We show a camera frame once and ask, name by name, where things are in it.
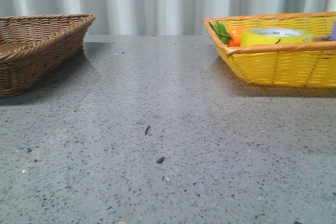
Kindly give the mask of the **brown wicker basket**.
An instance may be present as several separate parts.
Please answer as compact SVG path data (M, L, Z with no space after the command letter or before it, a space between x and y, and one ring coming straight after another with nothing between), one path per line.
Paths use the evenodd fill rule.
M94 14L1 17L1 97L22 94L83 47Z

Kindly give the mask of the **yellow-green tape roll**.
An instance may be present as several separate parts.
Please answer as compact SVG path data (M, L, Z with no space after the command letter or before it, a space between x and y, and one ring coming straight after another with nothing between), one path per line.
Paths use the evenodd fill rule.
M243 30L240 46L312 42L314 38L315 34L306 30L283 27L247 28Z

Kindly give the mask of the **purple object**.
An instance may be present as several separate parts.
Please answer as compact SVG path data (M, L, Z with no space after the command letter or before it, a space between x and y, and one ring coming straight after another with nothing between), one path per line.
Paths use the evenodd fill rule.
M336 41L336 21L334 21L334 24L333 24L331 40Z

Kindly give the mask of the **orange toy carrot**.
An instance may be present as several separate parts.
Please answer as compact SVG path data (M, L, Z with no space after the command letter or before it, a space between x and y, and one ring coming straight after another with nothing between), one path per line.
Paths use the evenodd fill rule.
M239 47L243 36L243 31L248 27L234 27L227 29L223 23L216 21L211 24L212 29L217 34L222 43L229 47Z

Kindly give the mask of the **small black debris piece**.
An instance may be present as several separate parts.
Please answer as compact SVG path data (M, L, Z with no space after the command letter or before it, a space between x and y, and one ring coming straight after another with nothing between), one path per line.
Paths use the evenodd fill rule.
M157 164L162 164L163 161L164 161L164 157L162 156L162 157L160 157L160 158L156 161L156 163L157 163Z

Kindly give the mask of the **brown ginger-like object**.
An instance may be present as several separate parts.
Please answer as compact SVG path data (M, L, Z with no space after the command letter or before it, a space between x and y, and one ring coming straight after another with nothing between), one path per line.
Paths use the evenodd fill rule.
M326 42L326 41L334 41L331 35L323 36L323 37L315 37L314 40L316 42Z

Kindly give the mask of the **yellow woven basket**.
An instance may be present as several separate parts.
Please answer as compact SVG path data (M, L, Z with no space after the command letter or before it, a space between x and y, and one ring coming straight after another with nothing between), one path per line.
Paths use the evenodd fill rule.
M204 18L202 23L215 47L233 73L247 83L267 86L335 88L335 41L322 41L332 34L335 12L280 13L222 18ZM213 29L222 23L226 29L289 28L311 31L316 42L229 47Z

